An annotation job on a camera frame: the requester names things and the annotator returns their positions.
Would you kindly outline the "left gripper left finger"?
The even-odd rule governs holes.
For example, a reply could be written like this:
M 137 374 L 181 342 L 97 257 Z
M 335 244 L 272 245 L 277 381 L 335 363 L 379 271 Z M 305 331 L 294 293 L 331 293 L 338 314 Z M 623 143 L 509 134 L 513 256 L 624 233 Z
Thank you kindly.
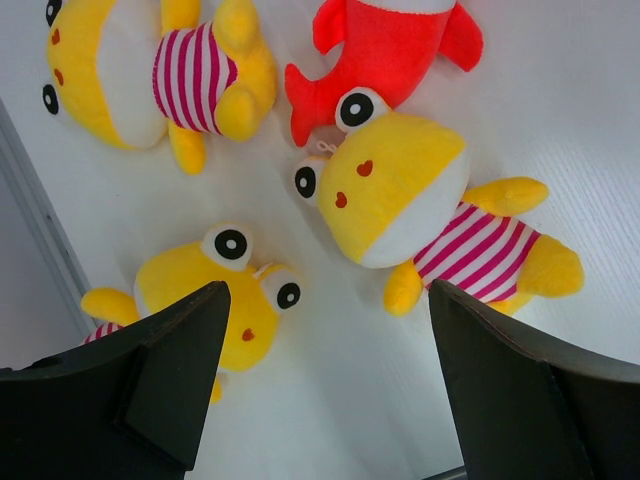
M 86 345 L 1 372 L 5 479 L 181 479 L 195 466 L 231 294 L 212 282 Z

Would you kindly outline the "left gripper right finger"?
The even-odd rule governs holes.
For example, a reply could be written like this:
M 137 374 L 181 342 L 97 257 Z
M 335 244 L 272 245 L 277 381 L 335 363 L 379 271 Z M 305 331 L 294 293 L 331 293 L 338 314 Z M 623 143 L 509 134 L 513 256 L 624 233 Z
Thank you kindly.
M 537 330 L 446 281 L 428 297 L 467 478 L 638 478 L 638 365 Z

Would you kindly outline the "red shark plush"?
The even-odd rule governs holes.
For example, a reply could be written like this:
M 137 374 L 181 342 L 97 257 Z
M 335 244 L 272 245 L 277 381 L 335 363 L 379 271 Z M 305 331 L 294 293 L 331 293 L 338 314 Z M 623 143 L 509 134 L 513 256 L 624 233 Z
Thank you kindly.
M 342 51 L 316 80 L 292 63 L 285 67 L 291 135 L 298 147 L 306 145 L 314 128 L 336 123 L 338 102 L 351 89 L 372 89 L 397 107 L 437 56 L 469 72 L 484 50 L 480 26 L 458 1 L 326 1 L 313 19 L 312 37 L 322 55 L 338 45 Z

